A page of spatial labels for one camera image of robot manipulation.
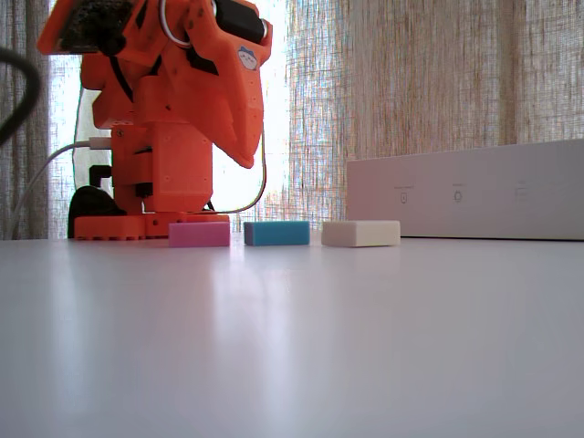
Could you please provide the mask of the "orange gripper with servo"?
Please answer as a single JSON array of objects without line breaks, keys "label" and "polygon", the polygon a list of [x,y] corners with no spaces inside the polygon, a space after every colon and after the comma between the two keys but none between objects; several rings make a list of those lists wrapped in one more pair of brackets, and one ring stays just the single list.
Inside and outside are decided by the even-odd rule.
[{"label": "orange gripper with servo", "polygon": [[193,81],[186,57],[212,63],[217,90],[187,90],[182,117],[244,168],[254,165],[264,115],[260,68],[271,54],[273,27],[248,1],[139,1],[123,30],[120,59]]}]

